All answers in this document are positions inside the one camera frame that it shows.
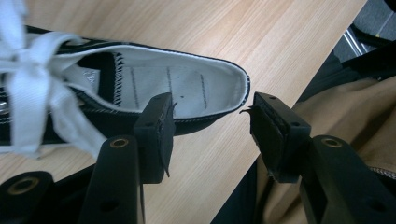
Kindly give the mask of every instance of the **wood grain surface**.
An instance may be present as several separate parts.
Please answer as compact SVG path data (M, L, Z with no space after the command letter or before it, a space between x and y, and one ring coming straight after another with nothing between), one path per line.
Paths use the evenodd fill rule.
M293 106L365 0L31 0L28 24L225 59ZM248 114L175 137L170 178L145 186L147 223L209 223L256 160ZM36 161L0 155L0 182L45 170L55 180L94 163L75 148Z

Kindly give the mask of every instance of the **black canvas sneaker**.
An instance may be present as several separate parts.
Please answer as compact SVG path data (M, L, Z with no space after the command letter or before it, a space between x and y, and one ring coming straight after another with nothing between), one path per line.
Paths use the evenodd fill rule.
M68 143L96 156L106 138L131 133L155 95L172 92L176 134L202 130L248 98L248 75L234 63L26 28L19 2L0 1L2 152L36 157Z

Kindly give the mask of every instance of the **shoelace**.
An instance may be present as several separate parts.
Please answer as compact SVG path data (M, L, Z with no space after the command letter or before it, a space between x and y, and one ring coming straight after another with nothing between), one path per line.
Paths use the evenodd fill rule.
M94 157L106 140L85 118L78 100L49 64L62 43L82 43L77 35L51 32L27 43L22 0L1 0L0 74L8 95L11 143L14 153L39 156L39 148L50 112L55 132L65 141Z

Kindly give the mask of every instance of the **screw hole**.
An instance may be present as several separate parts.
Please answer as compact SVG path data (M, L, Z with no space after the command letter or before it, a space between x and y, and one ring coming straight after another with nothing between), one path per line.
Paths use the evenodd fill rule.
M341 147L343 144L331 138L323 138L321 142L328 147Z
M19 181L15 182L11 187L8 188L8 194L10 195L20 195L23 194L35 186L37 186L39 179L33 176L26 176Z
M114 211L116 208L119 207L119 201L116 199L110 199L110 200L105 200L104 202L102 202L100 204L100 210L102 212L112 212Z
M129 141L127 139L119 138L119 139L112 141L110 143L110 146L111 147L125 147L126 145L128 145L128 143L129 143Z

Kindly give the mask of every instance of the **shoe tongue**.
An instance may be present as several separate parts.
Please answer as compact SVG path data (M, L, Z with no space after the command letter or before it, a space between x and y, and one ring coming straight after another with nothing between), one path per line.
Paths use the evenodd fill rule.
M114 104L117 75L122 71L122 55L96 53L86 56L68 68L64 76L68 82L78 84Z

